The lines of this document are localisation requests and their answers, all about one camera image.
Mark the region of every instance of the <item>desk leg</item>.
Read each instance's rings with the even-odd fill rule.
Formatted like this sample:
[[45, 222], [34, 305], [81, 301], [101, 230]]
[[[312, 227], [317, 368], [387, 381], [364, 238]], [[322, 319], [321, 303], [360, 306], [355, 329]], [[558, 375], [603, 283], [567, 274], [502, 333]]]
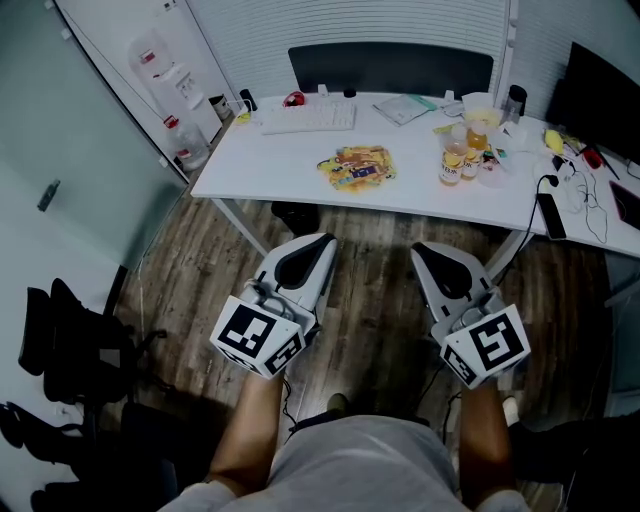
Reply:
[[523, 240], [525, 240], [522, 247], [527, 245], [529, 240], [533, 238], [533, 233], [526, 234], [526, 231], [512, 231], [507, 236], [507, 239], [502, 243], [502, 245], [498, 248], [496, 253], [491, 257], [489, 263], [487, 263], [484, 268], [489, 274], [491, 279], [494, 279], [504, 267], [507, 266], [507, 263], [511, 261], [516, 250], [520, 247], [520, 244]]
[[271, 245], [247, 218], [238, 203], [233, 199], [212, 199], [212, 201], [260, 254], [266, 256], [269, 253]]

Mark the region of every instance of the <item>computer monitor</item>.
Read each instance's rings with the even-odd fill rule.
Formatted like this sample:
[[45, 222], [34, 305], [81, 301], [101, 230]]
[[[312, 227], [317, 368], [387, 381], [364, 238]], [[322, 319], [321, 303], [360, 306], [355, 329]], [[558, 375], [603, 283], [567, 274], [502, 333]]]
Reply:
[[640, 86], [577, 43], [555, 98], [554, 122], [587, 144], [603, 146], [640, 164]]

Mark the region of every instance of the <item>shoe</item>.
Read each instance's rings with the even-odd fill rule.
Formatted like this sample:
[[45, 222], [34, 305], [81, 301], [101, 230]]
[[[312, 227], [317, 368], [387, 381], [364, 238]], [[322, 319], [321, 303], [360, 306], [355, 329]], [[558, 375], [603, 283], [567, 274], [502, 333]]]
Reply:
[[342, 393], [335, 393], [331, 395], [329, 401], [327, 402], [327, 412], [329, 411], [338, 411], [342, 414], [342, 416], [346, 416], [347, 409], [349, 408], [349, 400]]
[[513, 396], [509, 396], [502, 402], [502, 410], [504, 418], [507, 420], [507, 427], [514, 425], [520, 421], [518, 416], [518, 401]]

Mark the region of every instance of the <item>chair backrest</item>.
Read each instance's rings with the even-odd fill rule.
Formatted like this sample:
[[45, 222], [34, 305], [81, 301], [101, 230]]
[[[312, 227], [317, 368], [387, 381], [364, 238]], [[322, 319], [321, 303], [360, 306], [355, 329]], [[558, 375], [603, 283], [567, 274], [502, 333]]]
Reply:
[[27, 288], [27, 315], [18, 364], [31, 375], [42, 375], [53, 352], [51, 300], [44, 290]]
[[66, 435], [64, 429], [49, 425], [14, 403], [7, 402], [2, 409], [2, 434], [12, 446], [24, 445], [36, 459], [74, 465], [88, 455], [83, 437]]
[[[55, 279], [51, 297], [29, 288], [18, 362], [32, 375], [44, 373], [44, 393], [52, 402], [100, 405], [123, 398], [132, 380], [133, 342], [113, 316], [82, 306], [69, 287]], [[100, 360], [101, 349], [120, 353], [120, 367]]]
[[289, 58], [302, 92], [390, 92], [456, 98], [488, 92], [493, 57], [414, 43], [358, 42], [298, 46]]

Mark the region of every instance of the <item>person's leg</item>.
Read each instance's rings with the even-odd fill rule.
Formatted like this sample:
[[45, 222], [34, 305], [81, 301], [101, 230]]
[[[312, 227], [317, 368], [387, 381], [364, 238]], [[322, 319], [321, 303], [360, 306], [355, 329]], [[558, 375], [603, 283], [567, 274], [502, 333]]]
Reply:
[[532, 432], [520, 422], [515, 398], [507, 398], [503, 408], [516, 478], [568, 485], [593, 438], [594, 423], [572, 421], [544, 432]]

